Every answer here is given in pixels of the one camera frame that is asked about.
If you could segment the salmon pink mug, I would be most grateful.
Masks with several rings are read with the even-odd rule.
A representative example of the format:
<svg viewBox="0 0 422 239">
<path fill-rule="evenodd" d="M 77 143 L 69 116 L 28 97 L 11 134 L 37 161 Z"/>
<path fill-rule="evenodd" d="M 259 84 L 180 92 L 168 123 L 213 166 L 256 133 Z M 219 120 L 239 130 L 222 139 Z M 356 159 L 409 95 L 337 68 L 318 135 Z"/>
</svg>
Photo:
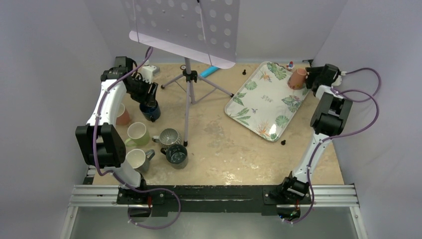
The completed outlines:
<svg viewBox="0 0 422 239">
<path fill-rule="evenodd" d="M 116 125 L 127 125 L 130 123 L 130 115 L 124 104 L 119 105 L 115 123 Z"/>
</svg>

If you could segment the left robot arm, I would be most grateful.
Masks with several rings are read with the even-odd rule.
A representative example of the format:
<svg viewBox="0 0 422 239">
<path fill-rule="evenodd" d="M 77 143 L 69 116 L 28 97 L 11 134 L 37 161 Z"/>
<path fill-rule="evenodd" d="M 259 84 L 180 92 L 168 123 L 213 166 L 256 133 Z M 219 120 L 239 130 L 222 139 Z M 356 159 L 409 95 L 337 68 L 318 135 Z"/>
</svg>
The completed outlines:
<svg viewBox="0 0 422 239">
<path fill-rule="evenodd" d="M 148 190 L 142 174 L 125 160 L 126 146 L 115 125 L 117 113 L 125 94 L 138 103 L 147 103 L 151 83 L 136 77 L 139 66 L 126 56 L 115 58 L 114 66 L 101 75 L 101 90 L 95 109 L 87 123 L 75 130 L 76 139 L 87 165 L 100 176 L 111 174 L 129 197 L 141 204 L 148 199 Z"/>
</svg>

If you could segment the dark teal mug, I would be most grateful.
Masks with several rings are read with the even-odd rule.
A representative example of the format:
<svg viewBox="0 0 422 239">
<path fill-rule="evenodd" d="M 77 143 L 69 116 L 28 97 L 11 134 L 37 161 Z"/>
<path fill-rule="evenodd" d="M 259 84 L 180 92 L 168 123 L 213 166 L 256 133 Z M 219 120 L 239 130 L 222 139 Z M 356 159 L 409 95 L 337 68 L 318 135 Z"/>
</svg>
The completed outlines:
<svg viewBox="0 0 422 239">
<path fill-rule="evenodd" d="M 140 173 L 147 173 L 150 168 L 150 161 L 154 156 L 154 149 L 147 151 L 142 149 L 133 149 L 126 154 L 125 159 L 134 170 Z"/>
</svg>

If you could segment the dark blue mug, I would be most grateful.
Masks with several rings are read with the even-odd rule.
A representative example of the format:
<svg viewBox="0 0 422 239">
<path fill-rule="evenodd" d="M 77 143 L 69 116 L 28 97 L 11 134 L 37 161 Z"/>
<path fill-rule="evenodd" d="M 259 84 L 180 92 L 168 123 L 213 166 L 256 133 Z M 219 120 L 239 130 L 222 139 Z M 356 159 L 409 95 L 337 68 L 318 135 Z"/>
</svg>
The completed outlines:
<svg viewBox="0 0 422 239">
<path fill-rule="evenodd" d="M 155 102 L 155 106 L 153 107 L 140 104 L 139 109 L 144 115 L 144 117 L 151 122 L 156 122 L 161 116 L 161 110 L 157 101 Z"/>
</svg>

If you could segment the orange mug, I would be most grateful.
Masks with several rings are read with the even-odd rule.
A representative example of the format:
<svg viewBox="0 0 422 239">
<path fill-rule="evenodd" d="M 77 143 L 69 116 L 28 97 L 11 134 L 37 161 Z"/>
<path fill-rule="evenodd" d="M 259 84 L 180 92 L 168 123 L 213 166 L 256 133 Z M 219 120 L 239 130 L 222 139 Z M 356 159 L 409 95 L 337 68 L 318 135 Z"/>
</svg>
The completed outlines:
<svg viewBox="0 0 422 239">
<path fill-rule="evenodd" d="M 305 68 L 296 69 L 288 79 L 288 87 L 293 90 L 300 90 L 303 88 L 307 77 Z"/>
</svg>

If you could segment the grey ribbed mug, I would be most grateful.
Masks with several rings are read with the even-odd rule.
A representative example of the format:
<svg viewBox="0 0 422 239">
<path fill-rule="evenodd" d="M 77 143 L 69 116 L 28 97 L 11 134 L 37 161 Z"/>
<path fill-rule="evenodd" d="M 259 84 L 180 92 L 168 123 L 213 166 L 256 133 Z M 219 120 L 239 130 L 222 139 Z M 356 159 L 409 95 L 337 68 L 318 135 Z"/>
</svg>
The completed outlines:
<svg viewBox="0 0 422 239">
<path fill-rule="evenodd" d="M 173 128 L 164 129 L 159 135 L 153 136 L 152 141 L 159 144 L 164 149 L 167 149 L 174 144 L 182 144 L 180 133 Z"/>
</svg>

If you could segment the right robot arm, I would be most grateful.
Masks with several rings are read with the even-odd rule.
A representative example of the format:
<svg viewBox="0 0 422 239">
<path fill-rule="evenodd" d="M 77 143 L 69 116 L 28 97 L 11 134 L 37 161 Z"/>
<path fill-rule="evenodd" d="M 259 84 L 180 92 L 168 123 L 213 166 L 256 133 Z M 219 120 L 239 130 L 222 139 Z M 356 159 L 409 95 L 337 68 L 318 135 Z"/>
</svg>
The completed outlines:
<svg viewBox="0 0 422 239">
<path fill-rule="evenodd" d="M 287 203 L 303 199 L 311 189 L 311 178 L 327 145 L 339 136 L 346 125 L 353 102 L 333 86 L 341 82 L 341 71 L 332 64 L 307 67 L 306 88 L 311 90 L 319 103 L 311 118 L 313 135 L 299 165 L 277 187 L 280 198 Z"/>
</svg>

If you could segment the light green mug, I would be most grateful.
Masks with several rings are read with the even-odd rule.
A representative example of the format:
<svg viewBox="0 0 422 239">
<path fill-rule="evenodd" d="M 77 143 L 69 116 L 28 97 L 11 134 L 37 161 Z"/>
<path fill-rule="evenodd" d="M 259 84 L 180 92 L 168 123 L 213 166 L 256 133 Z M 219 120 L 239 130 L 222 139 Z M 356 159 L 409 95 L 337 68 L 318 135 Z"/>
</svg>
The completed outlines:
<svg viewBox="0 0 422 239">
<path fill-rule="evenodd" d="M 124 144 L 128 147 L 145 146 L 149 143 L 150 136 L 146 125 L 142 122 L 134 122 L 127 129 L 128 139 Z"/>
</svg>

